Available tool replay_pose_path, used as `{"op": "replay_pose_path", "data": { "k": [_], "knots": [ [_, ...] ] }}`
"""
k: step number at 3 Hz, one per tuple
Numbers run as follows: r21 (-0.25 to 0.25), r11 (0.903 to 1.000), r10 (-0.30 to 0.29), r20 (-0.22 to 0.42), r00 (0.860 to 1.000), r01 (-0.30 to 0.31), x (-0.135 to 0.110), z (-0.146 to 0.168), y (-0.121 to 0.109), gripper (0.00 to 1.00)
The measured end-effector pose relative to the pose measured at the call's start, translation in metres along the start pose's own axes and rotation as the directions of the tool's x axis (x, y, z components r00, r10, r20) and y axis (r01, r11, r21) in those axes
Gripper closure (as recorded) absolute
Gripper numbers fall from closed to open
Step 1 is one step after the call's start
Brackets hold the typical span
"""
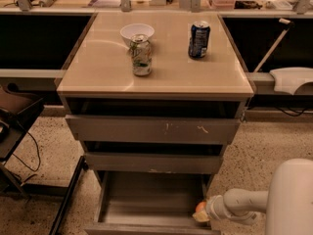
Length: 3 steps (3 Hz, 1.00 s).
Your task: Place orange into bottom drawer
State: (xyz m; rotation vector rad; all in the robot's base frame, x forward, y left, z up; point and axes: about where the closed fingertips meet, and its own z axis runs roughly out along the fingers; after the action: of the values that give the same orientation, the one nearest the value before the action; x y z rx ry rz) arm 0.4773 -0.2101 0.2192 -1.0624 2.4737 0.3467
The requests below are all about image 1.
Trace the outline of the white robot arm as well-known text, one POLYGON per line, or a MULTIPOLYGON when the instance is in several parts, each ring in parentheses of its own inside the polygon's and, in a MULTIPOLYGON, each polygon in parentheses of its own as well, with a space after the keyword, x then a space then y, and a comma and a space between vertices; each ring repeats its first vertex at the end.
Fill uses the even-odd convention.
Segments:
POLYGON ((260 212, 266 214, 265 235, 313 235, 313 161, 283 162, 267 191, 233 188, 211 196, 196 206, 193 218, 252 225, 260 212))

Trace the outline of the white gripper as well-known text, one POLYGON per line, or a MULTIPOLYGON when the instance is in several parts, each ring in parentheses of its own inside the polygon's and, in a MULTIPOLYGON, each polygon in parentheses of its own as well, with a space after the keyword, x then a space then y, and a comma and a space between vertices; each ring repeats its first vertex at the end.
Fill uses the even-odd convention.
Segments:
POLYGON ((211 196, 206 200, 205 211, 196 211, 193 214, 196 222, 209 222, 209 219, 221 220, 227 218, 227 209, 224 205, 223 196, 211 196))

